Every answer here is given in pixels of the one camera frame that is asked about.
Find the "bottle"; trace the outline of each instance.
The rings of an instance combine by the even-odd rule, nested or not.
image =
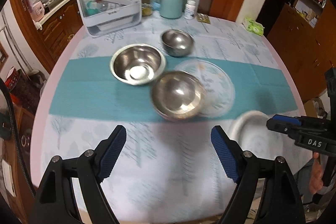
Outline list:
[[[187,0],[184,9],[184,18],[193,19],[195,14],[196,2],[194,0]]]
[[[192,5],[194,5],[194,11],[193,11],[193,18],[194,18],[194,17],[196,17],[197,10],[198,10],[198,5],[199,5],[200,0],[191,0],[191,1],[194,1],[194,2],[195,2],[195,4],[192,4]]]

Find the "tablecloth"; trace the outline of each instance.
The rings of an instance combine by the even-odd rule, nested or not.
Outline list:
[[[210,18],[167,20],[154,13],[133,28],[100,38],[84,36],[68,62],[49,109],[43,134],[41,176],[53,155],[77,157],[107,138],[116,125],[127,141],[102,189],[116,217],[137,222],[181,222],[222,213],[235,183],[225,175],[210,142],[210,131],[229,131],[232,119],[256,109],[268,115],[299,115],[285,76],[260,36],[234,22]],[[147,43],[162,52],[160,34],[181,29],[195,39],[192,54],[167,58],[167,69],[197,76],[207,91],[200,116],[168,122],[150,105],[150,85],[129,86],[109,72],[119,48]],[[280,136],[280,143],[251,143],[266,158],[283,155],[292,172],[310,158],[309,151]],[[79,208],[85,209],[74,180]]]

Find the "round table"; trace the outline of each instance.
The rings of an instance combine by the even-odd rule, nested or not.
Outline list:
[[[235,183],[226,176],[211,145],[211,128],[220,125],[228,132],[236,117],[259,106],[259,110],[266,108],[269,111],[267,114],[275,114],[270,109],[272,102],[268,100],[274,99],[274,109],[284,108],[286,104],[281,100],[286,99],[282,97],[282,92],[287,92],[288,87],[297,107],[280,113],[305,115],[305,111],[288,70],[265,37],[251,34],[233,22],[217,18],[210,20],[211,24],[185,19],[165,20],[154,13],[144,18],[138,26],[96,39],[88,37],[82,27],[57,61],[36,112],[30,156],[33,183],[39,185],[53,155],[60,155],[64,159],[79,156],[86,149],[95,148],[117,124],[121,124],[126,127],[127,141],[111,176],[102,183],[105,196],[120,221],[182,222],[222,213]],[[196,48],[187,59],[175,61],[167,57],[168,69],[194,73],[201,78],[207,94],[212,96],[213,103],[202,116],[188,122],[162,121],[158,115],[147,115],[149,110],[144,111],[145,114],[139,113],[137,103],[141,105],[142,98],[137,97],[136,89],[142,95],[141,92],[148,92],[149,87],[120,86],[113,82],[116,80],[112,74],[94,68],[101,67],[101,62],[108,63],[113,52],[124,46],[126,40],[131,44],[146,39],[149,44],[162,50],[158,42],[159,35],[169,28],[191,33]],[[215,55],[220,55],[221,60],[209,59]],[[272,78],[273,73],[281,72],[285,85],[282,83],[277,87],[278,79],[274,79],[270,80],[273,81],[270,88],[268,79]],[[212,74],[218,75],[218,78],[212,78]],[[99,88],[95,86],[95,79],[99,81]],[[85,85],[85,89],[78,88],[79,81],[84,81],[81,86]],[[129,104],[135,104],[132,112],[127,112],[127,104],[115,105],[115,111],[111,111],[114,109],[102,101],[99,92],[104,93],[110,87],[110,82],[115,87],[112,92],[115,99],[105,94],[106,99],[119,102],[122,97],[123,100],[129,100]],[[219,93],[219,98],[225,97],[223,103],[218,102],[214,85],[230,91]],[[257,86],[257,100],[241,100],[244,93],[249,92],[244,90],[245,85],[250,89]],[[277,88],[283,90],[278,94]],[[81,97],[88,91],[92,92],[91,89],[99,92],[92,97]],[[136,90],[136,95],[129,96],[133,90]],[[294,141],[285,135],[282,140],[283,146],[279,153],[286,157],[295,173],[309,161],[311,153],[294,146]],[[274,150],[278,147],[276,143],[267,145],[271,145]],[[78,207],[85,210],[76,181],[74,189]]]

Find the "wooden cabinet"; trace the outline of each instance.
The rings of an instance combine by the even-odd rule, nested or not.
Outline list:
[[[38,30],[55,62],[82,25],[77,2],[70,0],[43,24],[42,30]]]
[[[31,135],[34,123],[34,116],[22,107],[14,106],[14,110],[16,125],[19,132],[19,139],[21,140],[23,134]],[[13,213],[19,218],[22,223],[28,224],[28,217],[33,205],[34,198],[28,188],[28,184],[23,175],[23,171],[17,157],[13,134],[11,134],[9,141],[3,141],[2,151],[3,159],[12,168],[13,185],[16,194],[16,197],[13,197],[8,191],[6,191],[9,206],[13,210]],[[28,172],[30,172],[29,154],[22,147],[21,151]]]
[[[328,57],[331,48],[321,37],[318,25],[312,28],[285,4],[267,39],[286,65],[303,102],[326,89],[324,73],[336,64],[336,59],[332,62]]]

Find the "stainless steel bowl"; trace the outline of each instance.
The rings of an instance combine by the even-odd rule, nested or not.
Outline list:
[[[194,39],[190,34],[181,30],[168,30],[161,34],[165,51],[174,57],[181,57],[191,53]]]
[[[155,110],[168,120],[197,115],[204,104],[204,88],[193,75],[184,71],[163,73],[151,91]]]
[[[129,85],[143,85],[155,80],[166,67],[166,58],[155,47],[132,44],[118,50],[110,61],[112,74]]]

